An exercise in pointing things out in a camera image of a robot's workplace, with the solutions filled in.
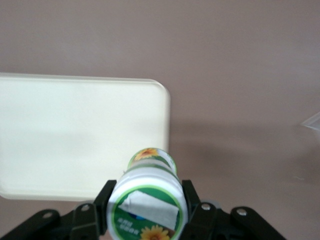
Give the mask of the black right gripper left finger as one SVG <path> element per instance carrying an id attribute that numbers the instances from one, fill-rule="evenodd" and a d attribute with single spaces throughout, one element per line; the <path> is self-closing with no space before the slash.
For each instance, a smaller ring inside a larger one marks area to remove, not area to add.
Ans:
<path id="1" fill-rule="evenodd" d="M 98 240 L 105 235 L 107 206 L 116 186 L 108 180 L 92 202 L 85 202 L 69 213 L 44 209 L 14 227 L 2 240 Z"/>

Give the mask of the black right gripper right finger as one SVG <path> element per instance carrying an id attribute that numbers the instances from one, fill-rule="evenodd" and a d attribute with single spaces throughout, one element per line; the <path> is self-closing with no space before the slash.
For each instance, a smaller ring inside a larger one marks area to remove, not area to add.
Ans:
<path id="1" fill-rule="evenodd" d="M 188 221 L 181 240 L 284 240 L 260 214 L 247 206 L 224 212 L 218 204 L 201 201 L 191 180 L 182 181 Z"/>

